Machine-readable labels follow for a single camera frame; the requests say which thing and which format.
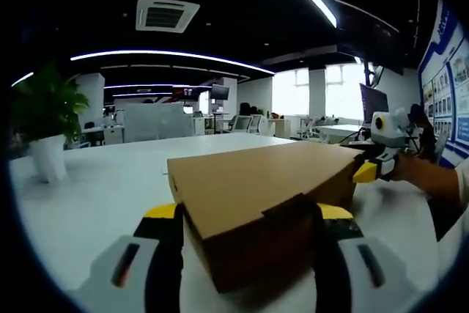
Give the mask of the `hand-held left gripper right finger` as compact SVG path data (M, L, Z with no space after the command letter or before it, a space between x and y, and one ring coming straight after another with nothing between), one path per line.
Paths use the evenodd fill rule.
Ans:
M403 261L347 210L318 203L314 214L316 311L396 312L410 297Z

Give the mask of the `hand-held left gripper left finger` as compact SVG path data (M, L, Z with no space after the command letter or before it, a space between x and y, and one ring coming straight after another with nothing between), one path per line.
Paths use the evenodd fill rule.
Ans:
M182 207L148 210L90 266L78 288L84 312L179 312L183 258Z

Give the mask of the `person's right hand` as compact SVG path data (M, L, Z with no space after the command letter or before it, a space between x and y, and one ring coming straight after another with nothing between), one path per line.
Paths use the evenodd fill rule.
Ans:
M391 172L391 179L393 181L406 181L420 187L425 183L428 166L431 166L431 164L428 164L425 160L399 153L396 156L394 169Z

